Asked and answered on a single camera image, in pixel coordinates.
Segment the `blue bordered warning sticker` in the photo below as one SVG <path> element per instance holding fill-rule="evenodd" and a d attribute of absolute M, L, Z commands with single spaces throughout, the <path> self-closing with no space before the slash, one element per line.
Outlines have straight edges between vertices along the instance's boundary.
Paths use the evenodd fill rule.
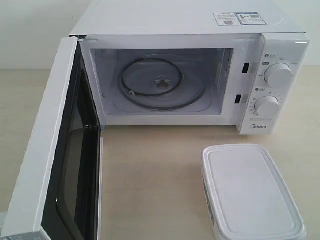
<path fill-rule="evenodd" d="M 258 12 L 224 12 L 213 14 L 218 26 L 260 26 L 267 23 Z"/>

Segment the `lower white timer knob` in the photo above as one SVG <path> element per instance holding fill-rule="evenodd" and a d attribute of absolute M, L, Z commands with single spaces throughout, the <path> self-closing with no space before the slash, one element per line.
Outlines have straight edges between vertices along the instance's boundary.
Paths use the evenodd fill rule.
<path fill-rule="evenodd" d="M 264 96 L 257 100 L 254 109 L 259 116 L 271 117 L 278 113 L 280 105 L 274 96 Z"/>

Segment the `white lidded plastic container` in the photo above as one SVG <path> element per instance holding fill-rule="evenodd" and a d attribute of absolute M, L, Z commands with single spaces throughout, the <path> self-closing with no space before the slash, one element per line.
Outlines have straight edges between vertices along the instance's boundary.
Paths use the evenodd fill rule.
<path fill-rule="evenodd" d="M 269 152 L 258 144 L 205 148 L 201 170 L 216 240 L 303 240 L 307 230 Z"/>

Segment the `white Midea microwave body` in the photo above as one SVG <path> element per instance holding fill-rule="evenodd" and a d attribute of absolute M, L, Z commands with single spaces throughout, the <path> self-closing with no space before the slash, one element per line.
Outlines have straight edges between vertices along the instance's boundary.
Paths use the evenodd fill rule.
<path fill-rule="evenodd" d="M 219 26 L 214 13 L 257 12 L 266 25 Z M 87 53 L 100 124 L 235 126 L 241 135 L 276 129 L 311 40 L 271 0 L 94 0 L 70 32 Z M 169 54 L 197 64 L 206 83 L 195 103 L 171 111 L 139 107 L 118 89 L 121 69 L 134 59 Z M 266 70 L 283 63 L 292 80 L 270 87 Z M 258 115 L 262 97 L 278 100 L 273 116 Z"/>

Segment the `glass turntable plate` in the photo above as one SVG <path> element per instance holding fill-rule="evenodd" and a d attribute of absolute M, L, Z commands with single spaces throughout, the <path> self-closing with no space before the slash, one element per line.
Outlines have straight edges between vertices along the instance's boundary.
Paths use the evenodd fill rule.
<path fill-rule="evenodd" d="M 127 63 L 118 73 L 124 98 L 151 111 L 173 111 L 198 101 L 207 85 L 197 63 L 178 55 L 152 54 Z"/>

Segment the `white microwave door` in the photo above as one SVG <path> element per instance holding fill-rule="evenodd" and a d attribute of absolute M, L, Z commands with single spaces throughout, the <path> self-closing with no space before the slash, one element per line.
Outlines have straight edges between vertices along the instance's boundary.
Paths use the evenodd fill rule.
<path fill-rule="evenodd" d="M 102 136 L 83 40 L 60 41 L 4 222 L 3 240 L 101 238 Z"/>

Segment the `upper white power knob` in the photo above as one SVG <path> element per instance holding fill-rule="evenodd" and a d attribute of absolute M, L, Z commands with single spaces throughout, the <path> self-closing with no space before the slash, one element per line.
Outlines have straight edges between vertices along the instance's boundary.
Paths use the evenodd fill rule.
<path fill-rule="evenodd" d="M 285 63 L 270 66 L 264 73 L 264 80 L 271 88 L 281 88 L 293 78 L 290 67 Z"/>

